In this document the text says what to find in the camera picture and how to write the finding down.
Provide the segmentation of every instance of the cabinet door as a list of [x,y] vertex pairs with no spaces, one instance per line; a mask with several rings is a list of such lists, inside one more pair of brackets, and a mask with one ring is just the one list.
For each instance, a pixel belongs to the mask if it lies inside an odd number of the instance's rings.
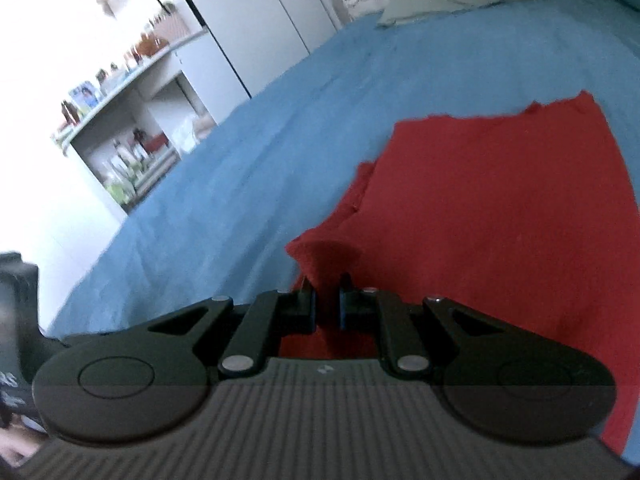
[[249,98],[210,34],[180,47],[177,55],[182,73],[216,124]]
[[309,52],[335,34],[334,24],[320,0],[280,0]]
[[279,0],[193,0],[252,95],[308,55]]

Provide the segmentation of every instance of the ribbed gray surface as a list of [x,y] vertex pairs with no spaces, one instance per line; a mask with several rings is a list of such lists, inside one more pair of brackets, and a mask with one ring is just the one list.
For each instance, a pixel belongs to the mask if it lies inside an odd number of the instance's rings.
[[596,440],[507,446],[455,421],[423,383],[377,361],[272,359],[225,381],[187,425],[135,446],[53,440],[21,473],[31,480],[623,479]]

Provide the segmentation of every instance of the blue sheet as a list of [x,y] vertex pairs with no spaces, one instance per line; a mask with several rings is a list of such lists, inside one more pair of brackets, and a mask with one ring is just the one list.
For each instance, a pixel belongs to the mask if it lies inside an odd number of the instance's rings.
[[[214,294],[287,288],[284,245],[323,220],[394,123],[514,114],[591,92],[640,192],[640,13],[531,0],[376,28],[369,16],[242,105],[180,163],[49,333],[125,328]],[[640,461],[640,428],[626,457]]]

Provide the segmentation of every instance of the red cloth corner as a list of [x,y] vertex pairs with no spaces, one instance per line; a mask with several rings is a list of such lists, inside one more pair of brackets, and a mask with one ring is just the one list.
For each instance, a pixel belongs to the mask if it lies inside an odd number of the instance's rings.
[[[604,441],[622,453],[640,390],[640,218],[591,95],[396,124],[334,213],[287,251],[321,298],[349,272],[356,286],[411,303],[447,296],[595,356],[618,386]],[[337,320],[325,305],[320,319]],[[354,351],[326,334],[305,348],[285,339],[282,353]]]

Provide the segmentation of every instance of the wrinkled blue fabric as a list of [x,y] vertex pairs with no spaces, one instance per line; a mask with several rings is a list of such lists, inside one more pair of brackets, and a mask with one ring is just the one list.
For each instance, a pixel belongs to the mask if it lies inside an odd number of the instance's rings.
[[[377,28],[367,16],[241,105],[127,219],[49,333],[116,330],[214,294],[287,288],[284,245],[334,208],[394,123],[591,92],[640,191],[640,13],[530,0]],[[626,457],[640,460],[640,428]]]

